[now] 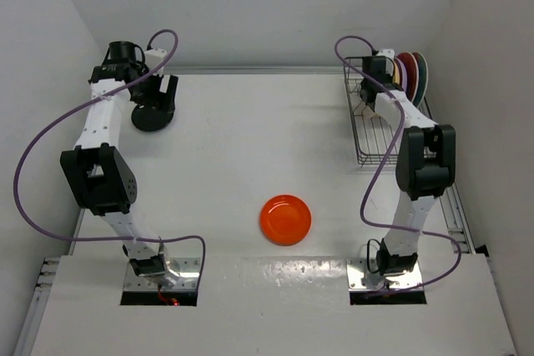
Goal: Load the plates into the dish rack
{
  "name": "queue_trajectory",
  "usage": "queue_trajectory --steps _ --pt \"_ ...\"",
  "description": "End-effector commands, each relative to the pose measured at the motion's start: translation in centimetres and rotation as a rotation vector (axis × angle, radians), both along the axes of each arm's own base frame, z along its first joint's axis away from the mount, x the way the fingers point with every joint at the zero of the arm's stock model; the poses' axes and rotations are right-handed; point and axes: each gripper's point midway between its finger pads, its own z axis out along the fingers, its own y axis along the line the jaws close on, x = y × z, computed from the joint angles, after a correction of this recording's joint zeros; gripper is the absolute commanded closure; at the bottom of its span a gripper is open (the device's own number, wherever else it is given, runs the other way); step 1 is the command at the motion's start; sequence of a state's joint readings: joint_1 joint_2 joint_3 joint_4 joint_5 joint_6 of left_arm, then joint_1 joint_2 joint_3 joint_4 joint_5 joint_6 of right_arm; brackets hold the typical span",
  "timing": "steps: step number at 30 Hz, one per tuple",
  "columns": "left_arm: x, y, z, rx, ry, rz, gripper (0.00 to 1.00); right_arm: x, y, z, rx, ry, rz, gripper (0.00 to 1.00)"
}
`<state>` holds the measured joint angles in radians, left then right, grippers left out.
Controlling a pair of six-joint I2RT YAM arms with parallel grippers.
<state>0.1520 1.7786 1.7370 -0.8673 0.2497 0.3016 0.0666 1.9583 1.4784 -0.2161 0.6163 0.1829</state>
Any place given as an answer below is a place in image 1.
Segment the purple plate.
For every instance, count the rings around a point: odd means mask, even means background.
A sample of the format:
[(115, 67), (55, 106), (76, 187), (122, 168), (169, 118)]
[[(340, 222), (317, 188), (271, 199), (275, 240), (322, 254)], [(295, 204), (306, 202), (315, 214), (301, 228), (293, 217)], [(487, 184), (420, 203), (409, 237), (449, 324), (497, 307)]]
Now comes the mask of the purple plate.
[(408, 84), (408, 81), (407, 81), (408, 76), (407, 76), (406, 66), (398, 57), (395, 57), (394, 61), (395, 61), (395, 65), (396, 65), (397, 71), (398, 71), (399, 85), (402, 87), (403, 91), (406, 93), (407, 92), (407, 84)]

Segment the black plate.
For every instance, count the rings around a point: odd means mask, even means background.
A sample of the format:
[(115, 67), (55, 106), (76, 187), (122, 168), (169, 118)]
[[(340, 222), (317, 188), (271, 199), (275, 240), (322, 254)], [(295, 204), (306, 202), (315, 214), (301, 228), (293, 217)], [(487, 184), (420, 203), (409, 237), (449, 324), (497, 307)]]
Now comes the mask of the black plate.
[(154, 133), (166, 128), (173, 117), (173, 112), (136, 106), (132, 111), (131, 121), (139, 131)]

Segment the tan plate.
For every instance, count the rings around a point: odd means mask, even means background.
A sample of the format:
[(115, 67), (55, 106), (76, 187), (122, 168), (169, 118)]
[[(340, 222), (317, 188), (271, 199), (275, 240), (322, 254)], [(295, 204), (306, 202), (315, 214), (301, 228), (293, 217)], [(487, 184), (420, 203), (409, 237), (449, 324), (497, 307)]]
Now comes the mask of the tan plate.
[(399, 63), (396, 61), (396, 58), (393, 58), (393, 83), (396, 85), (402, 86), (402, 76), (401, 76), (401, 69), (399, 66)]

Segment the cream plate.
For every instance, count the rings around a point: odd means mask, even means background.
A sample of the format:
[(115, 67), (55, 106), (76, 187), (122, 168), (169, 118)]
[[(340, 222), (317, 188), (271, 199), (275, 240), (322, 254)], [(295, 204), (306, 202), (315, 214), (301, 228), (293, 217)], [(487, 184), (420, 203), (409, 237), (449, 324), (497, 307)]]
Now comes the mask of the cream plate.
[(361, 115), (364, 119), (380, 118), (380, 115), (367, 105), (364, 106)]

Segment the orange plate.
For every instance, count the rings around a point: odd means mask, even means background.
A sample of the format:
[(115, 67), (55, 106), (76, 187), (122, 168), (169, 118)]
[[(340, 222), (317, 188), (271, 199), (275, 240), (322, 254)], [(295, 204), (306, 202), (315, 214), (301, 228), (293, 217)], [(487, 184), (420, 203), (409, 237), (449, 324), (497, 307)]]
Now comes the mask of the orange plate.
[(269, 199), (259, 212), (259, 228), (264, 237), (278, 246), (293, 246), (309, 233), (312, 214), (308, 205), (291, 194)]

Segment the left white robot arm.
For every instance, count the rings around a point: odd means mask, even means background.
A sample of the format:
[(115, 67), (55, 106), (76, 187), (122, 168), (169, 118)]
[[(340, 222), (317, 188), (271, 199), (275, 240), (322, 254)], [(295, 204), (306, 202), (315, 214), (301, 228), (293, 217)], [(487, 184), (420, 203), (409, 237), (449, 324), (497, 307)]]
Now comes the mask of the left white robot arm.
[(179, 264), (134, 214), (137, 181), (118, 141), (128, 103), (135, 105), (131, 122), (141, 132), (156, 133), (171, 123), (179, 79), (164, 74), (160, 64), (167, 55), (163, 49), (142, 49), (130, 42), (110, 43), (89, 79), (94, 103), (83, 131), (74, 148), (60, 156), (77, 204), (112, 228), (135, 275), (159, 288), (172, 288), (179, 281)]

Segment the red teal floral plate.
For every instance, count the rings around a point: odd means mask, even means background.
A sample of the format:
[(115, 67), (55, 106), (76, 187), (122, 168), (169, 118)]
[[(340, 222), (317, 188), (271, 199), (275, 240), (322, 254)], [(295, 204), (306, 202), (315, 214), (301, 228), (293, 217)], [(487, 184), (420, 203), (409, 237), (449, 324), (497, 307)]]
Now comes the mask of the red teal floral plate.
[(402, 61), (406, 68), (406, 96), (413, 102), (419, 82), (419, 69), (413, 53), (400, 53), (397, 58)]
[(428, 82), (429, 82), (428, 63), (425, 57), (421, 53), (413, 52), (412, 55), (414, 56), (416, 60), (418, 73), (419, 73), (416, 95), (414, 96), (412, 102), (418, 108), (421, 105), (422, 101), (424, 100), (427, 87), (428, 87)]

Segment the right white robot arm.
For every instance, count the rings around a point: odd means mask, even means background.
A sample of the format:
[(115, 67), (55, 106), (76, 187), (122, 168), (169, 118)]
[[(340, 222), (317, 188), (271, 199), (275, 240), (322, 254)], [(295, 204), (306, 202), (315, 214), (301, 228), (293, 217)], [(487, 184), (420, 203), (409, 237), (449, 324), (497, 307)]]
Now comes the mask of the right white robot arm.
[(394, 276), (410, 272), (418, 259), (418, 242), (436, 200), (456, 177), (456, 131), (422, 113), (393, 82), (394, 60), (374, 51), (362, 61), (360, 97), (395, 129), (398, 147), (395, 180), (400, 190), (392, 227), (380, 241), (375, 272)]

